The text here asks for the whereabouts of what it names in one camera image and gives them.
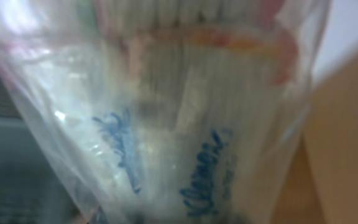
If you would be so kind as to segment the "clear bag of tissue packs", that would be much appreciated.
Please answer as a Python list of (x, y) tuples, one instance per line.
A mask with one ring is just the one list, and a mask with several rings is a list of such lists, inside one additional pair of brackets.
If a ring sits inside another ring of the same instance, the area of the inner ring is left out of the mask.
[(85, 217), (268, 223), (329, 7), (0, 0), (0, 77)]

